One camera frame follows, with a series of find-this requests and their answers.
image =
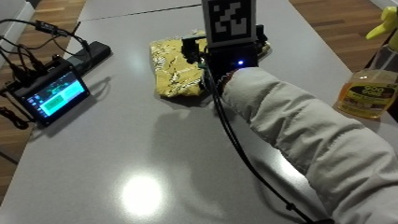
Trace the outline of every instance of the cleaning bottle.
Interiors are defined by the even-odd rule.
[[[372,39],[398,27],[396,7],[386,7],[383,24],[367,34]],[[351,75],[336,101],[336,107],[354,116],[378,119],[396,98],[398,91],[398,32],[378,50],[368,68]]]

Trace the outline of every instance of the wire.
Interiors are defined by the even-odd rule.
[[[82,38],[80,38],[78,36],[76,36],[74,35],[74,33],[70,35],[74,39],[76,39],[76,41],[81,44],[81,46],[82,46],[82,48],[84,48],[84,50],[85,50],[85,56],[86,56],[86,54],[88,54],[88,61],[89,61],[89,65],[88,65],[88,67],[86,67],[86,71],[92,68],[92,54],[90,54],[90,49],[89,49],[89,45],[86,44],[86,41],[82,39]]]
[[[12,64],[12,61],[9,60],[8,56],[5,55],[5,53],[2,52],[2,50],[0,50],[0,55],[4,58],[4,60],[8,62],[8,64]]]
[[[72,31],[72,34],[73,34],[73,35],[76,34],[76,31],[77,31],[77,29],[78,29],[78,27],[80,27],[81,24],[82,24],[82,23],[78,21],[77,24],[76,24],[76,26],[74,26],[74,29],[73,29],[73,31]]]
[[[8,154],[5,154],[2,151],[0,151],[0,156],[8,160],[12,164],[17,165],[18,161],[16,161]]]
[[[215,85],[215,81],[213,79],[211,76],[211,71],[210,69],[207,69],[206,71],[206,75],[210,81],[210,88],[211,88],[211,95],[213,95],[213,100],[214,100],[214,105],[215,105],[215,109],[218,112],[218,117],[219,117],[219,121],[221,121],[221,125],[223,127],[223,130],[227,134],[227,137],[234,145],[234,148],[237,150],[237,154],[241,157],[245,165],[247,166],[249,170],[251,171],[253,175],[255,176],[255,178],[259,180],[259,182],[263,184],[263,186],[273,192],[273,194],[279,198],[279,200],[286,204],[286,209],[289,211],[295,211],[297,214],[302,217],[302,219],[307,222],[307,223],[314,223],[312,220],[308,218],[308,216],[306,214],[303,214],[299,209],[295,207],[295,205],[293,203],[290,203],[285,197],[277,192],[277,190],[273,188],[273,186],[270,185],[270,183],[263,179],[263,177],[261,176],[261,174],[258,173],[258,171],[255,170],[255,167],[251,165],[250,160],[247,158],[247,155],[241,147],[241,144],[237,140],[237,136],[234,133],[234,130],[231,128],[231,125],[229,123],[229,120],[226,118],[225,115],[225,110],[223,110],[223,106],[221,103],[221,97],[218,95],[218,90],[217,90],[217,85]]]
[[[9,21],[14,21],[14,22],[20,22],[20,23],[36,26],[36,23],[32,22],[32,21],[21,21],[21,20],[16,20],[16,19],[4,19],[4,20],[0,20],[0,24],[4,23],[4,22],[9,22]]]
[[[58,44],[58,42],[56,41],[56,39],[53,39],[52,41],[53,41],[53,43],[56,44],[56,46],[58,47],[58,49],[61,49],[62,52],[65,52],[66,54],[69,54],[69,55],[72,55],[72,56],[85,56],[85,54],[74,54],[74,53],[70,53],[69,51],[66,51],[66,49],[64,49],[64,48],[61,47],[61,45]]]
[[[2,50],[5,53],[8,53],[8,54],[18,54],[18,52],[13,52],[13,51],[9,51],[9,50],[5,50],[1,46],[0,46],[0,50]]]
[[[20,57],[20,61],[21,61],[21,64],[22,64],[25,73],[28,73],[28,67],[26,67],[26,64],[25,64],[24,57],[22,57],[22,51],[21,51],[21,48],[17,48],[17,55],[18,55],[18,57]]]
[[[10,100],[10,98],[8,97],[8,95],[4,93],[1,94],[1,96],[4,98],[8,99],[9,103],[14,106],[14,108],[21,112],[21,114],[25,116],[25,118],[28,119],[28,121],[25,122],[36,122],[36,119],[25,112],[25,110],[21,109],[21,107]]]
[[[36,57],[34,57],[32,51],[29,51],[29,49],[28,49],[28,47],[26,47],[25,45],[20,44],[20,45],[18,45],[18,48],[25,50],[25,53],[28,54],[28,57],[29,57],[30,59],[32,59],[32,58],[36,59]]]
[[[54,40],[58,37],[60,37],[60,35],[53,36],[42,45],[40,45],[37,47],[29,47],[28,49],[40,49],[40,48],[42,48],[52,40]]]
[[[4,94],[4,93],[8,92],[8,91],[9,91],[8,88],[6,88],[6,87],[2,87],[2,88],[0,89],[0,95]]]
[[[4,116],[13,124],[13,126],[20,129],[25,130],[28,128],[28,122],[20,119],[14,113],[8,110],[5,107],[0,107],[0,115]]]
[[[52,40],[54,40],[58,37],[60,37],[60,35],[54,35],[49,40],[46,40],[46,42],[44,44],[41,44],[40,46],[36,46],[36,47],[28,47],[28,49],[40,49],[40,48],[42,48]],[[2,35],[0,35],[0,40],[1,39],[4,39],[10,45],[13,45],[16,48],[18,48],[18,45],[12,43],[6,38],[4,38]]]

